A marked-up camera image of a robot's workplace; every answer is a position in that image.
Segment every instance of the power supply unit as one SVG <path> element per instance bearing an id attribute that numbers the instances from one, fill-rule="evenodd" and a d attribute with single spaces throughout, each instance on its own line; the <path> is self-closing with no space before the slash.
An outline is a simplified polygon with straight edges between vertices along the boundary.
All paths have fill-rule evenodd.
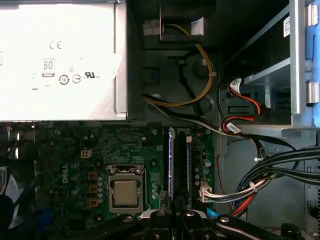
<path id="1" fill-rule="evenodd" d="M 0 6 L 0 121 L 130 118 L 127 17 L 126 3 Z"/>

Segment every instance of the cpu socket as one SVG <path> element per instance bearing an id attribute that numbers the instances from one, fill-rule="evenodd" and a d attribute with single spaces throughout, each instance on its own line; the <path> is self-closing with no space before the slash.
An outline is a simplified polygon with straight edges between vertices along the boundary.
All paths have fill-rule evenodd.
<path id="1" fill-rule="evenodd" d="M 137 214 L 144 211 L 143 165 L 108 165 L 109 212 Z"/>

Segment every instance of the motherboard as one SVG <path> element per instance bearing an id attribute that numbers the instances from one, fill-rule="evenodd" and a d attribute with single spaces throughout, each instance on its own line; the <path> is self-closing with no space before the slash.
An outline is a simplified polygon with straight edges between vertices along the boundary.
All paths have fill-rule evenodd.
<path id="1" fill-rule="evenodd" d="M 70 239 L 117 215 L 138 218 L 160 208 L 160 195 L 168 188 L 168 128 L 41 131 L 45 141 L 35 162 L 35 193 L 37 208 L 49 209 L 53 219 L 46 239 Z M 187 193 L 188 208 L 196 209 L 200 183 L 213 186 L 212 134 L 197 127 L 175 132 L 174 178 L 186 183 L 176 187 Z"/>
<path id="2" fill-rule="evenodd" d="M 50 196 L 52 239 L 67 239 L 122 213 L 159 209 L 161 129 L 53 129 L 47 140 L 35 178 L 36 194 Z"/>

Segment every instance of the white power connector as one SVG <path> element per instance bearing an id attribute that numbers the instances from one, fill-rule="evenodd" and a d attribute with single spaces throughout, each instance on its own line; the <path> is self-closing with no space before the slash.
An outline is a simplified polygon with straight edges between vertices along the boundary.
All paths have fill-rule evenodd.
<path id="1" fill-rule="evenodd" d="M 200 189 L 199 189 L 199 195 L 201 198 L 201 202 L 202 203 L 211 203 L 212 200 L 210 200 L 209 198 L 207 198 L 205 196 L 205 190 L 207 190 L 210 193 L 212 192 L 212 188 L 209 186 L 209 184 L 207 182 L 201 182 Z"/>

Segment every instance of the blue cable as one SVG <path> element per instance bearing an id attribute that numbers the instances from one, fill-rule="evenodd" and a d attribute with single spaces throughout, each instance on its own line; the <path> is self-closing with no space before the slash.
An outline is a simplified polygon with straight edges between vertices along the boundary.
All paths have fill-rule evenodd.
<path id="1" fill-rule="evenodd" d="M 211 210 L 210 208 L 206 209 L 206 214 L 208 215 L 209 218 L 215 219 L 218 217 L 220 214 L 216 213 L 215 211 Z"/>

